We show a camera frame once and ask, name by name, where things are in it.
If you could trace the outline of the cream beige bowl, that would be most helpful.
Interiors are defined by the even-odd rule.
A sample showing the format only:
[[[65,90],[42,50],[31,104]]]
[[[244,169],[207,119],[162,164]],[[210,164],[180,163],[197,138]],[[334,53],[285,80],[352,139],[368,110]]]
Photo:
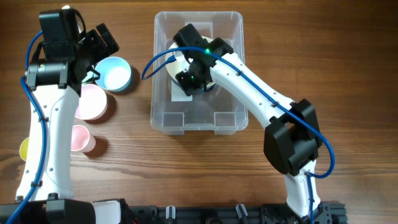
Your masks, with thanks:
[[[209,37],[206,37],[206,36],[202,36],[202,38],[207,40],[209,43],[213,40],[213,39],[211,39]],[[169,50],[170,49],[175,49],[177,47],[178,47],[177,43],[174,42],[169,47]],[[167,53],[166,54],[166,58],[167,59],[169,59],[169,57],[171,57],[171,56],[174,56],[176,61],[168,63],[166,65],[166,69],[167,69],[168,74],[171,76],[171,79],[174,79],[174,80],[177,81],[176,75],[179,72],[182,72],[182,71],[186,72],[188,70],[188,68],[189,68],[189,63],[185,60],[185,57],[184,57],[183,53],[181,53],[180,51],[171,52],[171,53]],[[213,83],[215,83],[215,82],[210,82],[209,84],[207,84],[207,87],[210,86]]]

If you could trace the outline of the light blue small bowl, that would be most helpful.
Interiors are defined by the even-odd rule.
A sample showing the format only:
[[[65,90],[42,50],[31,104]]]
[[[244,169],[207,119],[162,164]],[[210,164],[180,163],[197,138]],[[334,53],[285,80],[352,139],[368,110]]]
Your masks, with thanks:
[[[132,69],[123,58],[107,57],[96,64],[95,70],[100,73],[100,78],[95,82],[102,89],[120,92],[131,82]]]

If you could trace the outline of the pink small bowl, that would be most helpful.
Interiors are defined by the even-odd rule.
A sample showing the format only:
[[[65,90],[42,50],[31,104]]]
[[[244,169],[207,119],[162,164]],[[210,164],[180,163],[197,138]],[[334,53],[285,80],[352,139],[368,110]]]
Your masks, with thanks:
[[[75,118],[81,120],[98,119],[105,114],[107,107],[107,95],[101,87],[94,84],[83,85]]]

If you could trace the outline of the pink cup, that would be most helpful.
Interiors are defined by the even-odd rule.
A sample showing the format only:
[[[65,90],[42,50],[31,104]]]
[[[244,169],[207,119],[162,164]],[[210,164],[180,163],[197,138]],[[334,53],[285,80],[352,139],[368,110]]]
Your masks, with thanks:
[[[89,130],[82,125],[74,125],[72,127],[72,152],[91,152],[96,145],[96,140],[94,136],[89,132]]]

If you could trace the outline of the dark blue bowl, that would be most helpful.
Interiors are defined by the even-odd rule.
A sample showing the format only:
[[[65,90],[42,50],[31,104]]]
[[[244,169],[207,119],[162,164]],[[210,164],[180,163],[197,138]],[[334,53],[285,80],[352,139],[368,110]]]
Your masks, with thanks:
[[[178,84],[178,82],[177,82],[176,80],[172,79],[172,82],[173,82],[174,84],[176,84],[179,88],[182,88],[182,87]],[[213,84],[211,84],[210,86],[208,86],[206,89],[202,88],[202,89],[200,89],[200,90],[197,90],[197,91],[195,92],[195,94],[207,93],[207,92],[211,91],[212,89],[214,89],[214,88],[216,88],[216,87],[217,87],[217,84],[213,83]]]

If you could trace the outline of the mint green small bowl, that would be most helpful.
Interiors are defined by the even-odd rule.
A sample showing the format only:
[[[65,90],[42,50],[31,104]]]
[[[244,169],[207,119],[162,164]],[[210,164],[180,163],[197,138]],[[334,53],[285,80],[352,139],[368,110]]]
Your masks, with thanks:
[[[90,70],[87,72],[86,77],[82,80],[82,84],[93,83],[100,78],[100,73],[95,70]]]

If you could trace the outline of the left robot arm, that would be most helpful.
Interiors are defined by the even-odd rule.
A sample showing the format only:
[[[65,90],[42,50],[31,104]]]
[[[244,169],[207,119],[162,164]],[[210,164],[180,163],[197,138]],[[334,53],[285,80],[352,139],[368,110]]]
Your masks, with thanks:
[[[72,129],[87,73],[119,45],[104,24],[88,30],[72,7],[43,11],[39,21],[43,41],[30,43],[21,78],[31,114],[27,160],[1,222],[94,223],[96,204],[73,198]]]

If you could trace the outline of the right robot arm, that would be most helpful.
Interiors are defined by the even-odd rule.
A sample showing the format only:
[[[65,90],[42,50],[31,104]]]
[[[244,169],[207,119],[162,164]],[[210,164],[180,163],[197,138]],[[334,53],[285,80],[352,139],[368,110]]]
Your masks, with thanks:
[[[309,220],[320,204],[314,172],[322,144],[315,108],[306,99],[298,103],[281,95],[255,75],[221,38],[206,40],[192,24],[173,37],[180,48],[175,79],[186,95],[207,90],[215,83],[237,98],[264,128],[264,154],[284,175],[287,206]]]

